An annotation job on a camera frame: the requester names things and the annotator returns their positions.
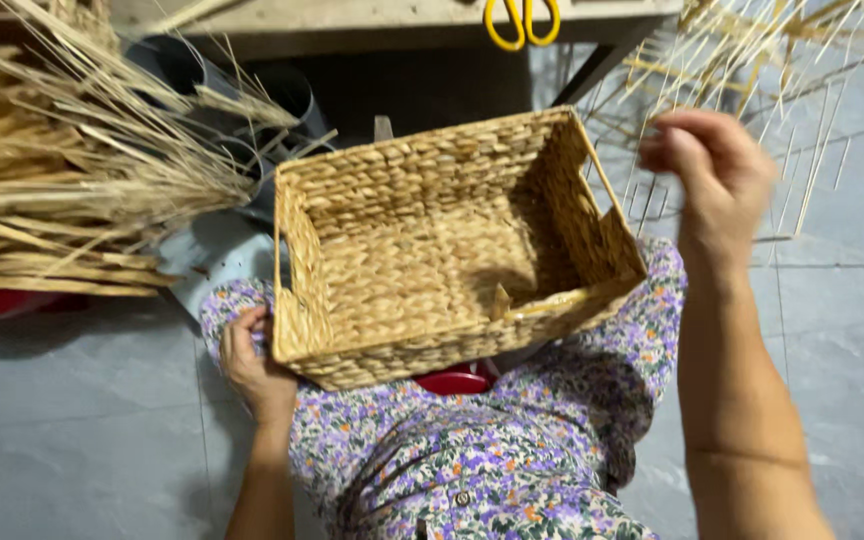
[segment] hand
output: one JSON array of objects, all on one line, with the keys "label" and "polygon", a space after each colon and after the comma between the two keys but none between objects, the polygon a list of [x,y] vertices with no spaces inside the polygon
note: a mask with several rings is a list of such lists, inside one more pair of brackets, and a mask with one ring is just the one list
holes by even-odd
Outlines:
[{"label": "hand", "polygon": [[272,318],[266,305],[253,307],[222,330],[222,371],[248,401],[259,425],[292,425],[298,382],[294,374],[256,354],[252,332],[270,336]]},{"label": "hand", "polygon": [[640,145],[641,163],[674,172],[685,189],[678,251],[686,272],[715,282],[747,275],[774,162],[727,114],[681,110],[657,117],[654,128]]}]

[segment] wooden table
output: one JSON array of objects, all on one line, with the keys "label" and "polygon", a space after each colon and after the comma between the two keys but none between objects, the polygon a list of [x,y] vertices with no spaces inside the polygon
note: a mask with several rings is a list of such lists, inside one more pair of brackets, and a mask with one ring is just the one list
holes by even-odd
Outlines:
[{"label": "wooden table", "polygon": [[[116,0],[113,23],[129,34],[193,0]],[[534,1],[535,33],[548,32],[548,11]],[[576,103],[622,61],[664,18],[678,14],[683,0],[559,0],[557,43],[597,43],[597,48],[558,95],[554,105]],[[522,2],[516,0],[519,10]],[[485,0],[247,0],[182,30],[215,58],[206,37],[228,35],[238,62],[322,54],[353,54],[478,45],[495,47],[482,22]],[[494,21],[509,39],[514,30],[505,6],[496,2]]]}]

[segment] table leg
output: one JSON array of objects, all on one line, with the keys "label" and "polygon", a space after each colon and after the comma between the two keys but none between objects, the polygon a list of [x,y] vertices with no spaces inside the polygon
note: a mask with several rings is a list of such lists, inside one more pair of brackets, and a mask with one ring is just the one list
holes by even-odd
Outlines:
[{"label": "table leg", "polygon": [[622,59],[642,43],[642,40],[652,34],[663,20],[665,17],[660,16],[630,19],[627,23],[629,30],[624,32],[621,41],[599,43],[572,80],[558,93],[558,97],[552,103],[553,107],[578,103],[582,96],[592,90],[607,73],[612,71],[612,68],[618,66]]}]

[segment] person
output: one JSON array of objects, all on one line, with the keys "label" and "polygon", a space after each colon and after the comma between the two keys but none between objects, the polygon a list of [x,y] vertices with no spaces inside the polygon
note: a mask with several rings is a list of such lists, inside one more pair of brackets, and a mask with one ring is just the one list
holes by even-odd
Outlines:
[{"label": "person", "polygon": [[617,315],[486,393],[298,383],[261,345],[269,283],[219,287],[206,339],[256,422],[226,538],[292,538],[292,480],[335,538],[657,538],[616,494],[677,357],[698,535],[833,538],[747,271],[774,163],[725,114],[680,110],[654,129],[640,164],[684,187],[678,251],[640,242],[648,276]]}]

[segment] button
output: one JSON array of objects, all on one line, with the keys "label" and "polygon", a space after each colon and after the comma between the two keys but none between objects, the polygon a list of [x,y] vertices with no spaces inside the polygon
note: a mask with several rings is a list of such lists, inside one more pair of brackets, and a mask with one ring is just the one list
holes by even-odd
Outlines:
[{"label": "button", "polygon": [[473,498],[468,491],[462,491],[455,496],[455,504],[460,507],[467,507],[472,501]]}]

